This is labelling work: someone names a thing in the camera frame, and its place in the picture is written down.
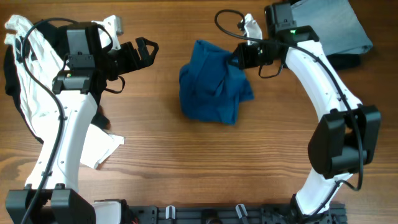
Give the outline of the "blue polo shirt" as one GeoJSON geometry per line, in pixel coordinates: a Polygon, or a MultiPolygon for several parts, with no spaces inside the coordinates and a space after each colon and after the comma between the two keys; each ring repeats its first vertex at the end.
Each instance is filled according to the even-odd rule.
{"type": "Polygon", "coordinates": [[[182,113],[194,120],[236,124],[239,104],[254,99],[245,73],[228,63],[231,52],[197,40],[191,59],[180,69],[182,113]]]}

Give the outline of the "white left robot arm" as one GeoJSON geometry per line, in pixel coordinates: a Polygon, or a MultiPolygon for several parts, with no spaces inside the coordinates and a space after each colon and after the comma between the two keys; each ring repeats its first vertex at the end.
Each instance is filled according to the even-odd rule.
{"type": "Polygon", "coordinates": [[[78,194],[86,133],[109,81],[154,63],[159,45],[143,37],[118,49],[102,46],[102,25],[69,21],[69,52],[47,93],[57,106],[57,132],[44,143],[21,190],[9,191],[6,209],[14,223],[130,223],[125,200],[87,202],[78,194]]]}

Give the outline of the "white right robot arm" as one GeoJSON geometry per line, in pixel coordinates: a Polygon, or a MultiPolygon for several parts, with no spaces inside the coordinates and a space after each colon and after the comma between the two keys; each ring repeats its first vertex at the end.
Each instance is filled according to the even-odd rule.
{"type": "Polygon", "coordinates": [[[341,81],[324,54],[311,26],[294,20],[288,2],[264,10],[268,38],[251,15],[238,23],[241,43],[229,60],[240,69],[262,68],[280,60],[299,79],[318,116],[318,126],[308,144],[312,169],[304,186],[292,199],[304,222],[325,213],[338,189],[353,174],[363,176],[370,164],[381,125],[375,106],[365,106],[341,81]]]}

